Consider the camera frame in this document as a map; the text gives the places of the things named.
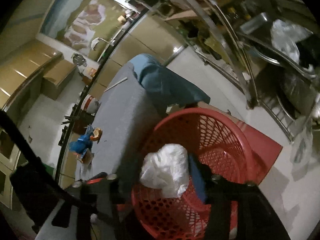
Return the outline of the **blue under cloth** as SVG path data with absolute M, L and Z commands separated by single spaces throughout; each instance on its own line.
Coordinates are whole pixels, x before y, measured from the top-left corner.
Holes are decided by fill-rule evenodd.
M 198 102 L 210 103 L 210 96 L 203 90 L 163 67 L 150 54 L 139 54 L 130 61 L 138 83 L 145 89 L 149 99 L 161 116 L 166 115 L 172 105 L 195 105 Z

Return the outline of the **orange peel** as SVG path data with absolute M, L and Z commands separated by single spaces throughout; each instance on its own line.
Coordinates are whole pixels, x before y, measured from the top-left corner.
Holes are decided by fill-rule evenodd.
M 103 131 L 100 128 L 95 128 L 93 134 L 90 136 L 91 141 L 99 141 Z

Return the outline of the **waterfall landscape poster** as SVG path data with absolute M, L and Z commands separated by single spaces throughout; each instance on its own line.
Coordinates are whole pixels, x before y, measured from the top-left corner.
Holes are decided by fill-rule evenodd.
M 114 0 L 55 0 L 40 33 L 99 61 L 123 16 L 125 8 Z

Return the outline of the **red plastic mesh basket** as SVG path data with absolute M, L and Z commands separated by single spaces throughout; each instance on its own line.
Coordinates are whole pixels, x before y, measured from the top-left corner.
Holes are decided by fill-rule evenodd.
M 243 184 L 255 180 L 251 147 L 238 126 L 222 113 L 189 108 L 163 119 L 142 149 L 150 159 L 163 147 L 186 150 L 187 188 L 180 197 L 166 197 L 157 187 L 137 184 L 132 204 L 143 228 L 155 239 L 203 239 L 221 180 Z

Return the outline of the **blue plastic bag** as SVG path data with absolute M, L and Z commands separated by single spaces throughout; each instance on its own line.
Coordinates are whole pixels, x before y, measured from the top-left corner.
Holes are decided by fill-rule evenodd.
M 93 142 L 90 139 L 90 134 L 81 135 L 77 141 L 69 143 L 69 150 L 77 154 L 83 154 L 87 149 L 91 150 Z

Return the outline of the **metal storage rack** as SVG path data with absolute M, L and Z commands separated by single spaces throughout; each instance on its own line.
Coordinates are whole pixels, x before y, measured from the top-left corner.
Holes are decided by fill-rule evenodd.
M 263 107 L 289 140 L 319 131 L 319 0 L 136 0 Z

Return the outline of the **upper wall cabinets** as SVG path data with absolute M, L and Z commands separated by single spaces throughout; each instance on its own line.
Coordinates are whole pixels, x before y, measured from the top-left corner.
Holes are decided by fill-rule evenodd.
M 58 86 L 74 70 L 75 65 L 65 60 L 60 51 L 39 40 L 27 42 L 1 62 L 1 108 L 23 83 L 37 74 Z

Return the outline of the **white thin rod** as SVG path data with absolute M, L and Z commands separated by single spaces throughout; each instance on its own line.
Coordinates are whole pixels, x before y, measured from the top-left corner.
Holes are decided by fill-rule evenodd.
M 107 91 L 109 91 L 109 90 L 111 90 L 112 88 L 116 87 L 117 85 L 119 85 L 119 84 L 121 84 L 121 83 L 125 82 L 126 80 L 128 80 L 128 78 L 127 78 L 127 77 L 125 77 L 125 78 L 123 78 L 123 79 L 119 80 L 119 81 L 118 81 L 118 82 L 116 82 L 114 85 L 112 85 L 112 86 L 110 86 L 110 87 L 106 88 L 106 89 L 104 90 L 104 93 L 105 93 L 105 92 L 107 92 Z

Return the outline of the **stacked red white bowls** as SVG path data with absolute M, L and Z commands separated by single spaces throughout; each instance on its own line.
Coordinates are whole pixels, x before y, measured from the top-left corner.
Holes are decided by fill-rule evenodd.
M 95 114 L 100 107 L 100 101 L 92 95 L 86 95 L 81 104 L 81 110 L 88 114 Z

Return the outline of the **white plastic bag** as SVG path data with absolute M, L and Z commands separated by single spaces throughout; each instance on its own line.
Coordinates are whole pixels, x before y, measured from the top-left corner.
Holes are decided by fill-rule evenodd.
M 158 189 L 164 198 L 180 198 L 189 186 L 188 152 L 179 144 L 166 144 L 144 158 L 139 182 Z

